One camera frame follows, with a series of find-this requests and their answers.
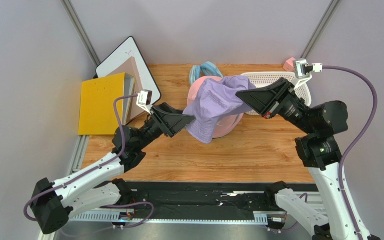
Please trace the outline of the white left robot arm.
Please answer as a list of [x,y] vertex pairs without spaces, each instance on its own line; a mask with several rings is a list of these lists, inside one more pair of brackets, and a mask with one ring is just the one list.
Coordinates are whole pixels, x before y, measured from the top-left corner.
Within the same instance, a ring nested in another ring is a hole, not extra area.
[[162,135],[174,137],[195,119],[164,102],[150,108],[141,128],[118,127],[112,140],[114,148],[94,164],[53,182],[45,177],[36,183],[26,204],[34,215],[32,220],[48,235],[82,213],[116,204],[128,205],[130,193],[124,181],[106,181],[137,167],[146,156],[144,148]]

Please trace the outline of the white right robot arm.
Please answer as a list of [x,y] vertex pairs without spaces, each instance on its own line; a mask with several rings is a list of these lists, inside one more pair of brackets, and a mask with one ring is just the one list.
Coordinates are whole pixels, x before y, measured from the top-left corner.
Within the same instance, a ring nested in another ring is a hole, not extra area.
[[242,90],[236,96],[265,119],[281,116],[305,133],[295,139],[296,151],[314,179],[325,214],[298,198],[285,182],[265,190],[264,202],[286,211],[314,240],[374,240],[348,197],[342,153],[335,135],[348,130],[347,106],[329,101],[310,108],[285,78],[257,89]]

